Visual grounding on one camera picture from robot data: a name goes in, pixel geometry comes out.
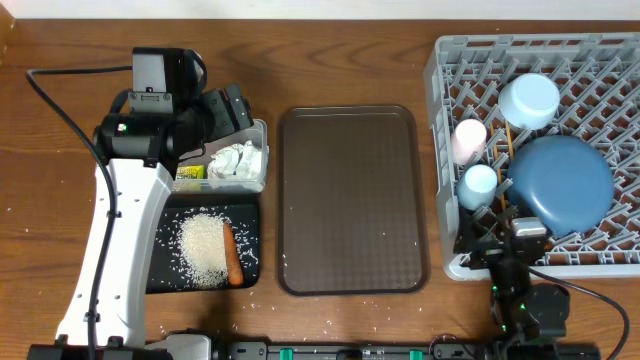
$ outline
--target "clear plastic container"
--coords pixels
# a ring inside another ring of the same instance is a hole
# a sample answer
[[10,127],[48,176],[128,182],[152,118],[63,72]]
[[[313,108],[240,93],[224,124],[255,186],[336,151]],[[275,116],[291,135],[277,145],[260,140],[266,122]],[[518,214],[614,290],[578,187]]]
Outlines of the clear plastic container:
[[[264,189],[267,177],[267,162],[269,159],[269,146],[267,145],[267,124],[262,120],[254,120],[252,127],[238,131],[220,140],[205,144],[207,149],[204,156],[187,160],[180,166],[204,165],[205,174],[207,165],[211,162],[211,156],[218,150],[233,144],[244,144],[248,140],[253,146],[262,150],[262,167],[260,174],[255,179],[182,179],[173,182],[173,192],[179,193],[210,193],[210,194],[250,194],[259,193]],[[201,150],[183,155],[189,157],[197,155]]]

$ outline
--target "white cup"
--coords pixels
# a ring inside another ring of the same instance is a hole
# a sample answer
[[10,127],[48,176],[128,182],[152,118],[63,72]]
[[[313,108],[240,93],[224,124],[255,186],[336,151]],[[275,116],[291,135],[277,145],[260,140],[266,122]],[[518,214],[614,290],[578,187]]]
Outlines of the white cup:
[[451,155],[453,162],[465,165],[474,153],[484,152],[487,144],[487,128],[475,119],[460,121],[451,134]]
[[507,84],[498,96],[504,118],[521,129],[545,127],[560,105],[560,91],[544,75],[524,74]]
[[456,193],[458,204],[467,210],[476,211],[489,206],[496,194],[498,175],[487,165],[474,165],[458,181]]

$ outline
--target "black cable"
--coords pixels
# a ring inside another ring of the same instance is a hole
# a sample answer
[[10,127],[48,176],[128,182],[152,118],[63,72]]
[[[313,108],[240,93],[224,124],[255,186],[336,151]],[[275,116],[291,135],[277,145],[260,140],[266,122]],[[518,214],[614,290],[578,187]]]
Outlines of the black cable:
[[609,357],[607,359],[609,360],[613,360],[615,359],[619,354],[620,351],[622,351],[622,348],[624,347],[624,344],[627,342],[627,339],[629,338],[629,332],[631,331],[631,321],[629,320],[629,316],[627,315],[627,312],[624,310],[624,308],[622,306],[620,306],[620,304],[618,304],[617,302],[613,301],[612,299],[610,299],[607,296],[604,296],[600,293],[597,293],[593,290],[589,290],[586,288],[583,288],[582,286],[578,286],[576,284],[570,283],[568,281],[565,280],[560,280],[557,278],[554,278],[553,276],[549,276],[549,275],[545,275],[537,270],[533,270],[532,268],[529,268],[529,272],[541,279],[547,280],[547,281],[551,281],[554,282],[558,285],[562,285],[562,286],[566,286],[568,288],[574,289],[574,290],[578,290],[582,293],[585,293],[587,295],[591,295],[593,297],[595,297],[596,299],[602,300],[604,302],[606,302],[607,304],[613,306],[616,310],[618,310],[618,312],[620,313],[620,315],[622,315],[622,320],[624,321],[624,330],[622,331],[622,336],[620,337],[620,341],[618,341],[618,345],[616,345],[615,349],[613,349],[613,352],[611,352],[611,355],[609,355]]
[[100,289],[100,281],[102,279],[102,271],[104,270],[104,263],[107,258],[107,250],[109,249],[109,242],[111,240],[111,233],[113,232],[113,224],[116,219],[116,201],[117,197],[115,196],[115,190],[113,186],[113,181],[111,180],[111,176],[105,165],[100,161],[100,157],[96,148],[93,146],[89,138],[82,132],[82,129],[76,125],[73,120],[67,115],[58,104],[56,104],[50,97],[47,95],[44,90],[40,88],[38,83],[36,83],[33,78],[34,75],[72,75],[72,74],[99,74],[99,73],[107,73],[114,71],[125,71],[132,70],[131,66],[118,66],[111,68],[101,68],[101,69],[69,69],[69,70],[39,70],[32,69],[27,71],[27,80],[33,90],[44,100],[60,117],[64,120],[67,125],[73,130],[74,133],[80,138],[82,143],[89,149],[91,156],[95,159],[100,171],[102,172],[102,176],[104,176],[104,181],[107,184],[107,191],[109,192],[109,212],[107,215],[107,228],[104,232],[104,240],[102,241],[102,248],[100,249],[100,255],[98,256],[98,262],[96,264],[96,272],[93,277],[93,283],[91,285],[91,295],[89,296],[89,310],[87,312],[87,347],[89,351],[89,359],[96,359],[96,307],[97,307],[97,299],[98,299],[98,290]]

